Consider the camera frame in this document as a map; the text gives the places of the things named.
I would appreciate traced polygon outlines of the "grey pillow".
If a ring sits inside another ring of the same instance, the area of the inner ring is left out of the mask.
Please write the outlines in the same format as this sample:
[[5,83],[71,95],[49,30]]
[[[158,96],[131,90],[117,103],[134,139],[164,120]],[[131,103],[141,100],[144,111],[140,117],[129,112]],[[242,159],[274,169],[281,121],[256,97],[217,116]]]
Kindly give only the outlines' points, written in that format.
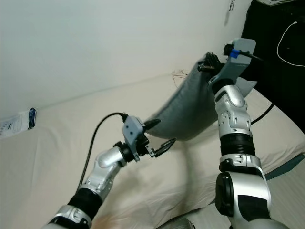
[[211,79],[219,72],[199,72],[201,63],[204,63],[204,56],[194,64],[181,87],[148,118],[161,120],[147,131],[149,135],[190,140],[213,123],[218,124],[220,137],[252,135],[252,120],[245,98],[257,81],[238,76],[235,84],[216,88],[211,86]]

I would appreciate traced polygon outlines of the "crumpled beige cloth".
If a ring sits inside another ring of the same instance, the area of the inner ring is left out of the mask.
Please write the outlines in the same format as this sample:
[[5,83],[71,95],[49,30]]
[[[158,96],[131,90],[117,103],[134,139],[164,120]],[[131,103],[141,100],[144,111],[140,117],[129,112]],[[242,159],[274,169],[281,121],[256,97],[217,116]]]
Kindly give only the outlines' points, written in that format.
[[174,86],[179,89],[185,79],[189,76],[190,70],[188,69],[177,69],[173,70],[171,73],[172,81]]

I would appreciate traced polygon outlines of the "flat grey item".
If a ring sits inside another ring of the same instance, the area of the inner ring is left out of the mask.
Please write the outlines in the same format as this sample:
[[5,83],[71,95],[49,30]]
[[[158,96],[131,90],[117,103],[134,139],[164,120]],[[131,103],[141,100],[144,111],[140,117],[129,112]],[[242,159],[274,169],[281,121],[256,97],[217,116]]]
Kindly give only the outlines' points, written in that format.
[[266,6],[279,6],[294,1],[299,1],[299,0],[257,0],[257,2],[265,4]]

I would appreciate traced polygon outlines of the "cream mattress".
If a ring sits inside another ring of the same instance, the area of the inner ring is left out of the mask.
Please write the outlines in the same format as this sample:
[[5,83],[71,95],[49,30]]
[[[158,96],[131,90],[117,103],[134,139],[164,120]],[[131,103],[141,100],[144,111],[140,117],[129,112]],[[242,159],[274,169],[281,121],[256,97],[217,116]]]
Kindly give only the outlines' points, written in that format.
[[[102,90],[38,111],[33,129],[0,142],[1,222],[7,229],[39,229],[76,192],[90,144],[92,159],[123,140],[127,113],[143,120],[174,93],[171,74]],[[157,158],[144,156],[119,171],[94,229],[155,229],[198,208],[212,216],[196,222],[227,229],[212,201],[219,174],[216,124],[197,137],[178,141]]]

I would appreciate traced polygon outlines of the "white packet with dark edge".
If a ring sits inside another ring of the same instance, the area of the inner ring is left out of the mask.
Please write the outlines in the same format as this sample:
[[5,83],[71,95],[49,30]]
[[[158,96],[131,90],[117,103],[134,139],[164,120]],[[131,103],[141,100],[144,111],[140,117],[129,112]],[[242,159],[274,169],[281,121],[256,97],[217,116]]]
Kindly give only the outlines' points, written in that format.
[[30,108],[28,111],[0,120],[0,140],[32,129],[35,126],[36,116],[36,109]]

